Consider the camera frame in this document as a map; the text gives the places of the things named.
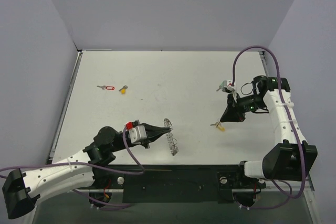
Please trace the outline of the metal disc with keyrings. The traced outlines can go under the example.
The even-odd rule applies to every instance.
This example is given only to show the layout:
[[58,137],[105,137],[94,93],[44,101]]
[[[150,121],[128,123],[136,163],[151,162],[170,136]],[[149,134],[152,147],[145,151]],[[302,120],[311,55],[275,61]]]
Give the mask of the metal disc with keyrings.
[[[163,123],[165,127],[169,127],[171,130],[173,129],[172,123],[169,119],[165,118]],[[166,138],[169,144],[170,152],[172,156],[175,156],[179,152],[179,149],[177,146],[177,140],[173,137],[172,131],[166,133]]]

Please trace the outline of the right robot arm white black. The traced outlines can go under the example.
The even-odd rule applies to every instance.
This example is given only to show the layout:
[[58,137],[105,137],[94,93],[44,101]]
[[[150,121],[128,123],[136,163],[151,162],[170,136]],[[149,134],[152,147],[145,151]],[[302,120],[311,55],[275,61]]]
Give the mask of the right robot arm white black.
[[317,148],[309,145],[300,131],[285,78],[257,76],[252,80],[250,95],[240,97],[232,81],[225,80],[219,89],[226,92],[227,108],[221,123],[243,122],[246,113],[266,113],[275,135],[274,147],[260,161],[243,161],[243,169],[235,173],[235,182],[248,186],[254,178],[300,182],[307,177],[317,158]]

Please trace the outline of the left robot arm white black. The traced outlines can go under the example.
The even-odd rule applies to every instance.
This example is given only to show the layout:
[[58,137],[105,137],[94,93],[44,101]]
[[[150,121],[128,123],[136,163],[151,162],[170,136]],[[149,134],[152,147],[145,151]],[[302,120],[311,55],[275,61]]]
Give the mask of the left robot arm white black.
[[139,121],[128,122],[121,132],[105,126],[90,145],[57,163],[3,168],[8,172],[2,186],[8,218],[20,218],[40,202],[70,190],[92,185],[102,188],[108,182],[107,173],[144,174],[142,165],[139,172],[116,170],[108,165],[115,160],[115,152],[129,151],[137,145],[149,148],[150,143],[171,130],[169,126],[158,127]]

